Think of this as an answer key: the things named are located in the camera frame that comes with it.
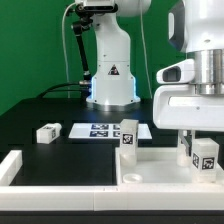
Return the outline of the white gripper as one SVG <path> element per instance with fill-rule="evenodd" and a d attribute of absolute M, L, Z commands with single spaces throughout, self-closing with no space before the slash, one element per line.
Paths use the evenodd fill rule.
<path fill-rule="evenodd" d="M 178 131 L 187 156 L 192 152 L 188 130 L 224 132 L 224 97 L 196 92 L 195 61 L 186 59 L 157 72 L 160 87 L 153 100 L 153 122 L 160 129 Z"/>

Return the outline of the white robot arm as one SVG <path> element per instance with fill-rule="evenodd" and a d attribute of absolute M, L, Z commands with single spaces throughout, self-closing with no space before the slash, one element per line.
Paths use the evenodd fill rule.
<path fill-rule="evenodd" d="M 89 105 L 122 110 L 140 102 L 130 72 L 130 37 L 118 16 L 144 13 L 151 0 L 75 0 L 82 30 L 93 27 L 97 72 Z M 224 131 L 224 0 L 179 0 L 168 13 L 169 42 L 187 58 L 157 72 L 153 122 L 160 129 Z"/>

